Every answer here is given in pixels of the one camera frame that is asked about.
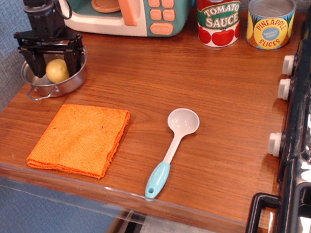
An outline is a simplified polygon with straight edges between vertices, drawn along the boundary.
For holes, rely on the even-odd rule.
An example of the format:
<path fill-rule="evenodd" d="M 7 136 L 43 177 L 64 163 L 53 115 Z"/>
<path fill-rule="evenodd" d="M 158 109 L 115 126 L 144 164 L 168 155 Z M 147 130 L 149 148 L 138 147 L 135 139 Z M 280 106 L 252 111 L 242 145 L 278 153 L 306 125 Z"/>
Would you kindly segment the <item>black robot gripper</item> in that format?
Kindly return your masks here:
<path fill-rule="evenodd" d="M 84 59 L 82 35 L 65 25 L 67 19 L 60 5 L 53 4 L 25 9 L 31 29 L 16 32 L 18 49 L 34 75 L 42 78 L 46 72 L 45 54 L 63 54 L 69 76 L 81 69 Z"/>

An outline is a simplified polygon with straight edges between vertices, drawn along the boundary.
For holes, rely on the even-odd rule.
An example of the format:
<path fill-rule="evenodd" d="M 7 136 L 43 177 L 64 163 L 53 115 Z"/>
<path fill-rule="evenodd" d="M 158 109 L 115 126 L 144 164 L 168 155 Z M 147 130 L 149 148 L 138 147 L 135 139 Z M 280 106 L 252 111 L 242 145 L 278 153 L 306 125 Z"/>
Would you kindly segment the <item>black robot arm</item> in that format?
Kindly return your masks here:
<path fill-rule="evenodd" d="M 14 38 L 34 75 L 39 78 L 45 75 L 45 54 L 63 55 L 68 74 L 76 74 L 81 68 L 85 49 L 82 35 L 65 24 L 72 14 L 63 14 L 59 0 L 23 0 L 23 3 L 32 29 L 16 32 Z"/>

